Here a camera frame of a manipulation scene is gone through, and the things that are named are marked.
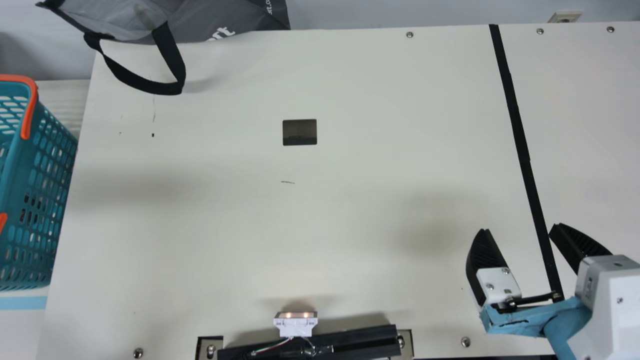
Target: led light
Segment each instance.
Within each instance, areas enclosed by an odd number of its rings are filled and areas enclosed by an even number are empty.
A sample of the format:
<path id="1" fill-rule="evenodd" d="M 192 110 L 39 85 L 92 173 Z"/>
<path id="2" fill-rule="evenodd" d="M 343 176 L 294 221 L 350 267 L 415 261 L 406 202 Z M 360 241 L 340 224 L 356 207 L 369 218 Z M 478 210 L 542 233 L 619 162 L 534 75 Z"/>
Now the led light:
<path id="1" fill-rule="evenodd" d="M 304 312 L 304 311 L 281 311 L 276 314 L 276 319 L 302 319 L 302 318 L 317 318 L 317 313 Z"/>
<path id="2" fill-rule="evenodd" d="M 273 319 L 273 325 L 280 329 L 281 337 L 311 336 L 311 330 L 318 323 L 315 311 L 281 311 Z"/>

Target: rectangular hole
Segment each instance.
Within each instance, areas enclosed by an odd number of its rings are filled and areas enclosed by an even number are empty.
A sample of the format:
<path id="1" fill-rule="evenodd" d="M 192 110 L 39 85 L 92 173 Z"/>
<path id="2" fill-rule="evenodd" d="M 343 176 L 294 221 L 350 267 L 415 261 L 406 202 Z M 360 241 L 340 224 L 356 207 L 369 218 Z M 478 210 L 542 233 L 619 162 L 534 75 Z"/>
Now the rectangular hole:
<path id="1" fill-rule="evenodd" d="M 315 119 L 282 121 L 282 145 L 316 145 L 317 143 Z"/>

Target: wire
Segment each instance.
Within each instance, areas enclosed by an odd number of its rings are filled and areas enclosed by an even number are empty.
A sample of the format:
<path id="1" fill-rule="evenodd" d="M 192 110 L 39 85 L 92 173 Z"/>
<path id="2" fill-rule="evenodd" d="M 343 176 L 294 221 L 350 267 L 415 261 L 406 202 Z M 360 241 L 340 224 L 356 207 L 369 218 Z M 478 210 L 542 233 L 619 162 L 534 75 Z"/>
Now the wire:
<path id="1" fill-rule="evenodd" d="M 265 347 L 265 348 L 260 348 L 258 350 L 254 350 L 254 351 L 251 352 L 251 356 L 256 356 L 257 354 L 259 354 L 261 352 L 273 350 L 276 347 L 281 347 L 282 345 L 285 345 L 286 343 L 290 342 L 291 340 L 293 340 L 293 336 L 291 336 L 290 338 L 286 338 L 283 341 L 281 341 L 281 342 L 279 342 L 277 344 L 271 345 L 269 347 Z"/>
<path id="2" fill-rule="evenodd" d="M 307 341 L 307 343 L 309 343 L 309 345 L 311 345 L 311 349 L 315 350 L 316 347 L 314 346 L 314 344 L 311 342 L 311 340 L 309 340 L 309 338 L 305 337 L 305 336 L 300 336 L 301 338 L 303 338 L 304 340 Z"/>

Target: gray shopping bag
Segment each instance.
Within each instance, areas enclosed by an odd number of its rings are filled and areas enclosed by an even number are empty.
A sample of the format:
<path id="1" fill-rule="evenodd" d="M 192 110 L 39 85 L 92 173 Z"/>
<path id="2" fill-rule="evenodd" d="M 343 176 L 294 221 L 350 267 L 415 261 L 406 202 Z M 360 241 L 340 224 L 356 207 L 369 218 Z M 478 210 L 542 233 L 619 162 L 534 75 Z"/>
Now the gray shopping bag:
<path id="1" fill-rule="evenodd" d="M 176 43 L 290 28 L 285 0 L 45 0 L 36 5 L 80 29 L 120 81 L 158 95 L 182 92 L 186 69 Z M 101 39 L 155 43 L 176 82 L 159 83 L 127 70 L 102 52 Z"/>

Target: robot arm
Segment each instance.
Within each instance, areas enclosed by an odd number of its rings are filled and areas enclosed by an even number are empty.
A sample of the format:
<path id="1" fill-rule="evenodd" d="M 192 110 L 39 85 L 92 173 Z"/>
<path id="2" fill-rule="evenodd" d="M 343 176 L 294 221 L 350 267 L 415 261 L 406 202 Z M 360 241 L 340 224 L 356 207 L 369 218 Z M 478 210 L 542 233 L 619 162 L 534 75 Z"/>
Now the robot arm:
<path id="1" fill-rule="evenodd" d="M 546 337 L 560 360 L 640 359 L 640 265 L 611 255 L 564 224 L 550 237 L 578 274 L 575 297 L 523 298 L 489 230 L 480 230 L 467 257 L 467 279 L 490 334 Z"/>

